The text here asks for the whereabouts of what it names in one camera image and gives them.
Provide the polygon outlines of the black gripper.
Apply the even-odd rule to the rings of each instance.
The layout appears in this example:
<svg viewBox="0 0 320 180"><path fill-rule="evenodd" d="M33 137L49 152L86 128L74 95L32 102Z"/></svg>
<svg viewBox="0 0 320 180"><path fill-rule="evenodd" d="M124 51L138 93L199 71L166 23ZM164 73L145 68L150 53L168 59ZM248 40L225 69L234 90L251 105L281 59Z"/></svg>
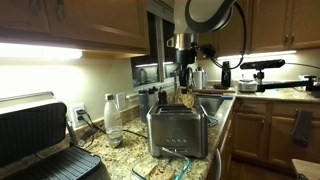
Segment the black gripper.
<svg viewBox="0 0 320 180"><path fill-rule="evenodd" d="M193 64L196 60L196 50L177 50L176 62L181 66L179 73L179 82L182 87L189 87L192 79L192 69L189 64Z"/></svg>

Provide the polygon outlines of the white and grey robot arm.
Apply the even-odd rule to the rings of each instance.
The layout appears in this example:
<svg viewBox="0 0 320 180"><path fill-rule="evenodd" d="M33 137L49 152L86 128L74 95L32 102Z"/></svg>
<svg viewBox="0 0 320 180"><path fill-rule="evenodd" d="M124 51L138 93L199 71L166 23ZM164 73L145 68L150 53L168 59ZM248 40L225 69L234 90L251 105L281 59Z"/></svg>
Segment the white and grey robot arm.
<svg viewBox="0 0 320 180"><path fill-rule="evenodd" d="M240 14L243 27L241 57L236 65L239 67L246 52L247 27L244 11L237 0L175 0L174 34L167 40L167 46L175 49L176 62L180 65L179 84L183 89L191 88L191 69L188 65L195 62L198 51L216 62L213 47L200 45L198 35L223 29L232 18L233 8Z"/></svg>

